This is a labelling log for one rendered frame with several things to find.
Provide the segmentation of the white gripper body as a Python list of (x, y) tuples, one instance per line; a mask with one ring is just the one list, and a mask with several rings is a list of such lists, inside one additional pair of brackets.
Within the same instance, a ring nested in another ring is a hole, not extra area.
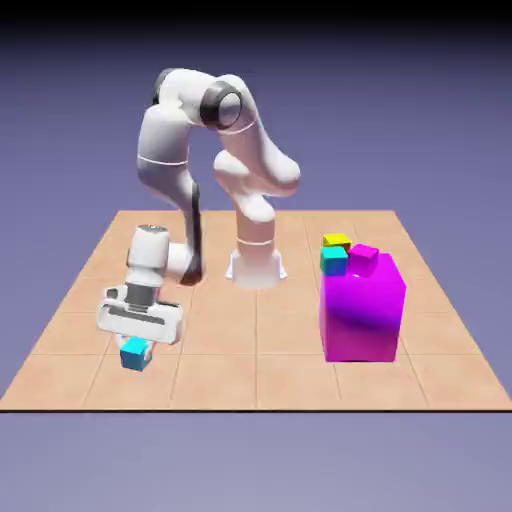
[(99, 329), (115, 334), (173, 344), (181, 337), (183, 308), (163, 302), (150, 306), (130, 305), (123, 300), (106, 298), (98, 309), (96, 321)]

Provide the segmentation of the small cyan cube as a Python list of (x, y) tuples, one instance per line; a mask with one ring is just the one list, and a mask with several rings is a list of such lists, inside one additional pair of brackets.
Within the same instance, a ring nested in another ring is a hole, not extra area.
[(142, 372), (148, 364), (146, 352), (148, 342), (138, 337), (129, 337), (124, 340), (120, 348), (121, 365), (125, 369)]

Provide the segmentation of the small teal cube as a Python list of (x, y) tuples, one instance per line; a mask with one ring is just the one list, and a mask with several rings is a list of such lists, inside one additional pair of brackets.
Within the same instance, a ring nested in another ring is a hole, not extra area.
[(320, 269), (327, 277), (346, 274), (348, 255), (342, 246), (325, 246), (320, 252)]

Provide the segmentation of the small yellow cube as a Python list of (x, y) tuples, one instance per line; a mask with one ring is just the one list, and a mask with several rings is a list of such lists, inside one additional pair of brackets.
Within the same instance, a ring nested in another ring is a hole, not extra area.
[(342, 247), (346, 252), (351, 249), (352, 240), (343, 233), (328, 233), (323, 235), (324, 247)]

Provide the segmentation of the small magenta cube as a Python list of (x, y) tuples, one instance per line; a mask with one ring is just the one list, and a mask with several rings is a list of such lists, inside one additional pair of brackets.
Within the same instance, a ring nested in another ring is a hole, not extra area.
[(378, 266), (379, 249), (356, 244), (348, 252), (347, 272), (358, 277), (369, 277)]

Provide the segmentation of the large magenta box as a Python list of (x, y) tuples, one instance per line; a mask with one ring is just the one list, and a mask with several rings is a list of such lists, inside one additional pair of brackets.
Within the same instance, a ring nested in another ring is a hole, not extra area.
[(389, 253), (342, 276), (322, 276), (319, 328), (328, 362), (395, 360), (406, 284)]

